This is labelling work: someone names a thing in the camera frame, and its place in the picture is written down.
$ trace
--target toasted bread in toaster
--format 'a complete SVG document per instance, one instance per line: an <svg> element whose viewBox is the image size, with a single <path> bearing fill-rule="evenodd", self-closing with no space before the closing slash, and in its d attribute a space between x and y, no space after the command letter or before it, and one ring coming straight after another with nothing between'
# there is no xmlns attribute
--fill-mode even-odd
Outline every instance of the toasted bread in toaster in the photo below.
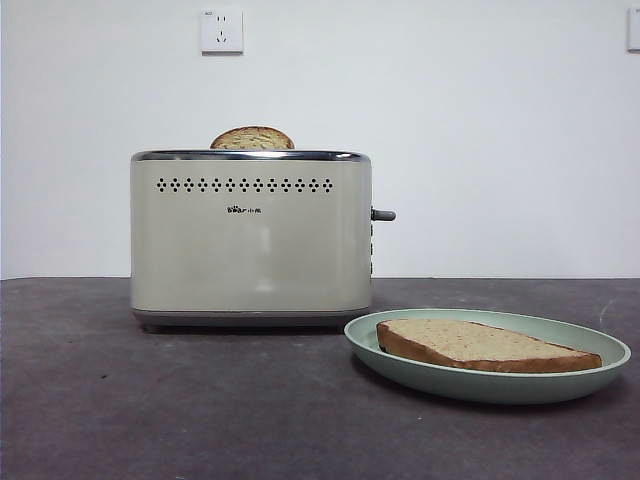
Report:
<svg viewBox="0 0 640 480"><path fill-rule="evenodd" d="M240 127L219 135L212 149L223 150L289 150L293 140L272 127Z"/></svg>
<svg viewBox="0 0 640 480"><path fill-rule="evenodd" d="M599 355L474 322L398 319L376 326L387 353L447 367L490 372L550 373L602 366Z"/></svg>

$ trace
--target electrical socket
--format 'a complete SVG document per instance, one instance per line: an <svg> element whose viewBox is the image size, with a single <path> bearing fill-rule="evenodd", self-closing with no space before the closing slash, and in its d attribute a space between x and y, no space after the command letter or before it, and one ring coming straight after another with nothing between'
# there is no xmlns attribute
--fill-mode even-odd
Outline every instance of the electrical socket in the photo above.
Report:
<svg viewBox="0 0 640 480"><path fill-rule="evenodd" d="M242 10L221 7L205 10L200 16L202 53L241 53L243 45Z"/></svg>

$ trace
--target wall switch plate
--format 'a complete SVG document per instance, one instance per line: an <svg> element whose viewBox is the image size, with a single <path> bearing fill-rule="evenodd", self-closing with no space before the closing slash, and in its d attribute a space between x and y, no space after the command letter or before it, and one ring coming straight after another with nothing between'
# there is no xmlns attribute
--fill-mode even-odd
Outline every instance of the wall switch plate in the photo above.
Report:
<svg viewBox="0 0 640 480"><path fill-rule="evenodd" d="M202 53L241 53L244 49L242 10L221 7L205 10L200 16Z"/></svg>
<svg viewBox="0 0 640 480"><path fill-rule="evenodd" d="M629 8L629 44L627 50L640 53L640 5Z"/></svg>

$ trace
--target light green plate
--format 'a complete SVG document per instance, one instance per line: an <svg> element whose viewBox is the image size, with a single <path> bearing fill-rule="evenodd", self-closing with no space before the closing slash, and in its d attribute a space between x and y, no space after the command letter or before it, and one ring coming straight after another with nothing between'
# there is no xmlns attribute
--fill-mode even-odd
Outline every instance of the light green plate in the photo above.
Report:
<svg viewBox="0 0 640 480"><path fill-rule="evenodd" d="M499 373L417 362L380 350L376 324L394 318L467 320L506 328L597 353L603 366L577 372ZM480 310L429 308L372 313L349 322L344 333L358 358L390 380L424 392L477 402L535 404L584 397L611 382L631 357L631 350L624 343L596 330L545 318Z"/></svg>

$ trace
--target chrome trim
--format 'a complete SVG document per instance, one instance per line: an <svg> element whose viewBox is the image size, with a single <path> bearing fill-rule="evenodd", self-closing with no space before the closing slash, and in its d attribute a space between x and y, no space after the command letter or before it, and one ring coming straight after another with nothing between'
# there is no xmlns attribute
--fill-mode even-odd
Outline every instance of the chrome trim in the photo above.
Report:
<svg viewBox="0 0 640 480"><path fill-rule="evenodd" d="M145 160L316 160L370 163L361 153L325 150L149 150L138 152L132 162Z"/></svg>

